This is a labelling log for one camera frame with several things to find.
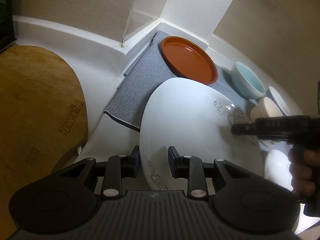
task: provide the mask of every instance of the ceramic dish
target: ceramic dish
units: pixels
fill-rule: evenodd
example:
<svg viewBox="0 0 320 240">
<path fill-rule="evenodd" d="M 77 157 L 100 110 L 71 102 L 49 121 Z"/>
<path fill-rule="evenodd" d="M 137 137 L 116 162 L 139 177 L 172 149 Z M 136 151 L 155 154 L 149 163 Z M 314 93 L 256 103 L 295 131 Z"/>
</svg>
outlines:
<svg viewBox="0 0 320 240">
<path fill-rule="evenodd" d="M 246 98 L 263 97 L 266 90 L 258 76 L 245 64 L 237 61 L 231 69 L 231 79 L 240 93 Z"/>
<path fill-rule="evenodd" d="M 143 113 L 140 156 L 146 180 L 153 190 L 186 190 L 186 179 L 174 179 L 168 147 L 203 162 L 216 158 L 233 162 L 262 175 L 262 156 L 256 136 L 231 134 L 234 123 L 250 122 L 220 92 L 184 78 L 172 78 L 151 95 Z M 214 193 L 207 179 L 209 194 Z"/>
<path fill-rule="evenodd" d="M 291 115 L 287 104 L 285 103 L 285 101 L 283 100 L 283 98 L 277 90 L 275 90 L 273 87 L 269 87 L 268 93 L 270 93 L 270 98 L 274 100 L 274 102 L 284 115 Z"/>
<path fill-rule="evenodd" d="M 259 100 L 259 104 L 257 104 L 250 111 L 250 120 L 254 122 L 256 118 L 264 118 L 264 117 L 277 117 L 282 116 L 282 113 L 278 106 L 268 97 L 261 98 Z M 260 140 L 264 146 L 272 147 L 276 145 L 278 142 L 271 140 Z"/>
<path fill-rule="evenodd" d="M 161 50 L 171 71 L 202 84 L 213 84 L 218 70 L 209 55 L 199 46 L 181 37 L 169 36 L 161 42 Z"/>
<path fill-rule="evenodd" d="M 281 151 L 268 151 L 265 164 L 265 179 L 268 179 L 287 190 L 292 191 L 292 175 L 289 172 L 290 162 L 288 157 Z"/>
</svg>

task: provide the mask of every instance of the finger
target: finger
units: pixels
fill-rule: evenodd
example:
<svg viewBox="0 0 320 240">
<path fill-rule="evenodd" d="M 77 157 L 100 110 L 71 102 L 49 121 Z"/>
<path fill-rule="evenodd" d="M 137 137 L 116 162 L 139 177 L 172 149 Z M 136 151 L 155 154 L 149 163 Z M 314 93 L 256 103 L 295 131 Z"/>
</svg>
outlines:
<svg viewBox="0 0 320 240">
<path fill-rule="evenodd" d="M 297 199 L 300 199 L 300 192 L 298 190 L 294 189 L 292 193 L 297 197 Z"/>
<path fill-rule="evenodd" d="M 312 170 L 301 164 L 291 163 L 289 172 L 295 179 L 309 180 L 312 176 Z"/>
<path fill-rule="evenodd" d="M 310 166 L 320 166 L 320 149 L 315 151 L 304 150 L 303 157 Z"/>
<path fill-rule="evenodd" d="M 291 163 L 299 163 L 298 154 L 299 153 L 297 152 L 297 149 L 295 149 L 294 147 L 291 148 L 289 153 L 288 153 L 289 162 L 291 162 Z"/>
<path fill-rule="evenodd" d="M 315 184 L 308 180 L 292 179 L 291 186 L 305 196 L 310 196 L 315 191 Z"/>
</svg>

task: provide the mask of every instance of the orange plate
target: orange plate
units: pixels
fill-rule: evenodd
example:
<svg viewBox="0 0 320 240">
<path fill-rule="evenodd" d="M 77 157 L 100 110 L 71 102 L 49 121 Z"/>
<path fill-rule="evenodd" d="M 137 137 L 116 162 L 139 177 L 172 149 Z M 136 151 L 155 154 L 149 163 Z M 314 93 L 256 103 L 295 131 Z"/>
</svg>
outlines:
<svg viewBox="0 0 320 240">
<path fill-rule="evenodd" d="M 184 38 L 169 36 L 161 42 L 161 49 L 172 72 L 202 84 L 213 84 L 218 79 L 216 65 L 196 44 Z"/>
</svg>

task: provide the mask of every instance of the white ceramic bowl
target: white ceramic bowl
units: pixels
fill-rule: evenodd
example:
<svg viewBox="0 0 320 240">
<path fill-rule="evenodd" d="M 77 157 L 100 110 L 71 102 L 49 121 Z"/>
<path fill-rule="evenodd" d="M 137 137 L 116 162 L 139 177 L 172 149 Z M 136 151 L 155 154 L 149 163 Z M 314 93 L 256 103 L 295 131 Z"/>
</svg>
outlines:
<svg viewBox="0 0 320 240">
<path fill-rule="evenodd" d="M 287 190 L 292 191 L 292 175 L 289 172 L 290 162 L 288 157 L 278 150 L 268 151 L 264 177 Z"/>
<path fill-rule="evenodd" d="M 273 87 L 269 87 L 268 90 L 269 90 L 268 92 L 270 92 L 271 96 L 273 97 L 275 103 L 280 108 L 282 113 L 285 114 L 285 115 L 291 115 L 287 104 L 285 103 L 285 101 L 283 100 L 281 95 L 278 93 L 278 91 L 275 90 Z"/>
<path fill-rule="evenodd" d="M 263 97 L 266 89 L 258 76 L 245 64 L 237 61 L 231 69 L 231 79 L 240 93 L 246 98 Z"/>
</svg>

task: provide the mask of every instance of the gray dish towel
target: gray dish towel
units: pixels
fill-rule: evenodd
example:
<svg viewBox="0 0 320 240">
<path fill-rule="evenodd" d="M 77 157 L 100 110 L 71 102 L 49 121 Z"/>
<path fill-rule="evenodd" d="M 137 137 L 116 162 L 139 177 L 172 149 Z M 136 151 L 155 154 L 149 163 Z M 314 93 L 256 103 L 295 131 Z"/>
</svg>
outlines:
<svg viewBox="0 0 320 240">
<path fill-rule="evenodd" d="M 160 53 L 160 43 L 168 36 L 167 33 L 162 31 L 156 33 L 151 46 L 125 73 L 126 78 L 104 112 L 116 122 L 138 132 L 140 132 L 143 112 L 151 94 L 164 81 L 176 77 L 168 68 Z M 247 116 L 250 116 L 251 109 L 258 102 L 241 97 L 232 83 L 230 74 L 219 66 L 217 66 L 217 70 L 218 80 L 209 86 L 222 93 L 244 111 Z M 260 147 L 266 151 L 272 148 L 279 149 L 286 154 L 290 149 L 290 146 L 287 146 L 286 143 L 279 143 L 272 148 L 260 144 Z"/>
</svg>

